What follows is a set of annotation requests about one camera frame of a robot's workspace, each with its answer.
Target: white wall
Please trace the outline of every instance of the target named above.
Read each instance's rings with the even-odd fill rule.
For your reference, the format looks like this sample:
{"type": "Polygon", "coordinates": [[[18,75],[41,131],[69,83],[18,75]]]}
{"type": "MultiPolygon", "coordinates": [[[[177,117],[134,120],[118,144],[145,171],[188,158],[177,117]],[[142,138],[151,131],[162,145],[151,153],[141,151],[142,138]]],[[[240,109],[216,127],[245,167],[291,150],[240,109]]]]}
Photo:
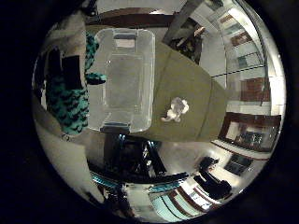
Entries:
{"type": "Polygon", "coordinates": [[[233,153],[240,154],[245,157],[250,157],[254,160],[268,160],[272,154],[270,152],[255,152],[241,147],[236,147],[221,140],[214,140],[213,143],[217,144],[220,147],[225,147],[233,153]]]}
{"type": "Polygon", "coordinates": [[[170,13],[180,11],[186,0],[98,0],[99,13],[126,7],[151,7],[162,9],[170,13]]]}
{"type": "Polygon", "coordinates": [[[226,57],[220,34],[203,35],[203,50],[199,65],[212,77],[226,73],[226,57]]]}
{"type": "Polygon", "coordinates": [[[264,102],[259,106],[259,102],[229,101],[226,112],[234,112],[251,115],[271,115],[271,104],[264,102]]]}

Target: black and teal cloth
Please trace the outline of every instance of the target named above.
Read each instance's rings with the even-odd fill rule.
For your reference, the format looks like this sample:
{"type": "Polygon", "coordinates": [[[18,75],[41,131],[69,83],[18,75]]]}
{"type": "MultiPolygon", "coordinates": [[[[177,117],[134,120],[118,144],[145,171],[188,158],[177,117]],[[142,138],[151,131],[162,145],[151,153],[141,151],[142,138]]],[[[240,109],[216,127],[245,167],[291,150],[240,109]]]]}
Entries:
{"type": "Polygon", "coordinates": [[[60,66],[60,51],[54,49],[49,53],[49,75],[47,77],[46,101],[47,109],[58,120],[62,132],[77,135],[88,126],[89,101],[87,84],[102,84],[106,76],[90,73],[94,62],[94,54],[99,48],[92,35],[86,34],[85,86],[69,90],[65,85],[64,67],[60,66]]]}

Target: window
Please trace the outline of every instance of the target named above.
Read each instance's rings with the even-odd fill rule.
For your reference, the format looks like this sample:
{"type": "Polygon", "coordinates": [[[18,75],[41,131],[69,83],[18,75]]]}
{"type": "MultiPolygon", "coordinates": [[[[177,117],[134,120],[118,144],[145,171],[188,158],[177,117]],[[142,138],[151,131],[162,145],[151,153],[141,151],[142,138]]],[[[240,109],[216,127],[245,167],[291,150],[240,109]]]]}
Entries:
{"type": "Polygon", "coordinates": [[[235,175],[242,175],[251,163],[251,159],[234,154],[229,162],[227,162],[224,169],[235,175]]]}
{"type": "Polygon", "coordinates": [[[247,61],[246,61],[246,56],[242,56],[242,57],[239,57],[237,58],[237,61],[239,63],[239,68],[242,69],[242,68],[246,68],[248,67],[249,65],[247,64],[247,61]]]}
{"type": "Polygon", "coordinates": [[[225,29],[225,33],[226,33],[227,35],[231,35],[231,34],[237,32],[237,31],[239,31],[239,30],[242,30],[242,29],[243,29],[243,27],[240,25],[240,23],[236,23],[236,24],[234,24],[234,25],[232,25],[232,26],[226,28],[226,29],[225,29]]]}
{"type": "Polygon", "coordinates": [[[221,0],[206,0],[206,5],[216,11],[218,8],[223,7],[223,2],[221,0]]]}

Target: wall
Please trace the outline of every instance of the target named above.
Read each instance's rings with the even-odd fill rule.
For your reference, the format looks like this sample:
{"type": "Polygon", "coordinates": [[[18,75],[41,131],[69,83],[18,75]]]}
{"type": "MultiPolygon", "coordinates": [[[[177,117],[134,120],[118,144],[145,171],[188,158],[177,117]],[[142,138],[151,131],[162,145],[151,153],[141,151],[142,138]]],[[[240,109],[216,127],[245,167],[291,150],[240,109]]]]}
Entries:
{"type": "Polygon", "coordinates": [[[220,34],[203,35],[203,49],[199,65],[212,77],[226,73],[226,57],[220,34]]]}
{"type": "Polygon", "coordinates": [[[233,145],[230,145],[226,142],[223,142],[221,140],[214,140],[213,143],[217,144],[220,147],[225,147],[226,149],[232,151],[233,153],[243,155],[245,157],[250,157],[255,160],[268,160],[271,157],[272,153],[268,152],[255,152],[255,151],[250,151],[248,149],[244,149],[241,147],[236,147],[233,145]]]}
{"type": "Polygon", "coordinates": [[[65,142],[49,133],[38,122],[35,124],[48,159],[65,183],[84,199],[88,200],[84,192],[90,192],[98,202],[103,203],[104,197],[92,181],[84,147],[65,142]]]}

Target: brown cabinet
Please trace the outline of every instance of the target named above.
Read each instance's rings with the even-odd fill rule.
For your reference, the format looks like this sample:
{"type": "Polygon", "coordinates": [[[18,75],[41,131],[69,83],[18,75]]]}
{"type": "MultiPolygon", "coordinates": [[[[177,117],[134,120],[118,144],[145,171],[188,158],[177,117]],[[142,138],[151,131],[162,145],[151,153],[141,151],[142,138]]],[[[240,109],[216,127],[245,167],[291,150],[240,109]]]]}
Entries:
{"type": "Polygon", "coordinates": [[[243,32],[240,35],[236,35],[231,38],[232,44],[234,47],[239,46],[241,44],[245,44],[247,42],[250,42],[252,39],[250,35],[247,32],[243,32]]]}
{"type": "Polygon", "coordinates": [[[241,81],[241,101],[245,102],[269,102],[269,82],[264,77],[252,78],[241,81]]]}

